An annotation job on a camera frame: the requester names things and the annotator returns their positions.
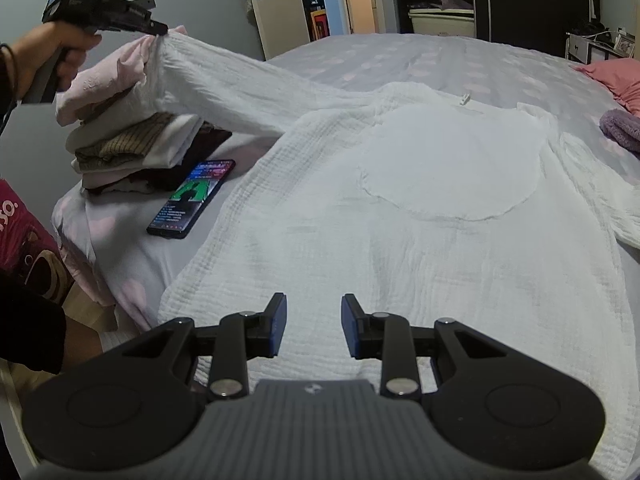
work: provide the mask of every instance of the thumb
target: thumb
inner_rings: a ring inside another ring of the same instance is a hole
[[[99,34],[89,34],[65,22],[56,22],[56,35],[60,46],[77,50],[91,50],[102,41],[102,36]]]

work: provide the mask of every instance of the smartphone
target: smartphone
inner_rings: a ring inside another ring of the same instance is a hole
[[[234,160],[206,160],[198,164],[162,206],[146,232],[164,238],[184,238],[235,165]]]

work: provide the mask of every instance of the gray bed sheet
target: gray bed sheet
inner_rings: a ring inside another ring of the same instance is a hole
[[[640,184],[640,161],[598,127],[600,116],[619,105],[604,86],[561,58],[468,38],[372,34],[332,36],[270,62],[343,89],[415,81],[460,96],[468,93],[501,108],[518,102],[537,105],[557,116],[564,131],[580,137],[625,180]],[[234,134],[215,152],[212,158],[232,158],[238,165],[184,240],[164,240],[145,231],[168,194],[91,197],[78,185],[56,206],[54,225],[74,257],[85,258],[98,285],[107,287],[140,325],[153,326],[165,288],[202,245],[238,180],[274,142]],[[640,334],[640,251],[621,246],[620,252]],[[238,310],[261,307],[239,304]]]

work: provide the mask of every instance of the purple plush cloth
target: purple plush cloth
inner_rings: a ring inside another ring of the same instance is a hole
[[[640,153],[640,118],[626,110],[609,110],[600,118],[600,129],[623,148]]]

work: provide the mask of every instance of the framed photo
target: framed photo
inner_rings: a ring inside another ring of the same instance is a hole
[[[628,36],[627,34],[619,34],[616,38],[616,45],[613,47],[613,50],[617,50],[626,57],[631,57],[634,54],[635,47],[636,38]]]

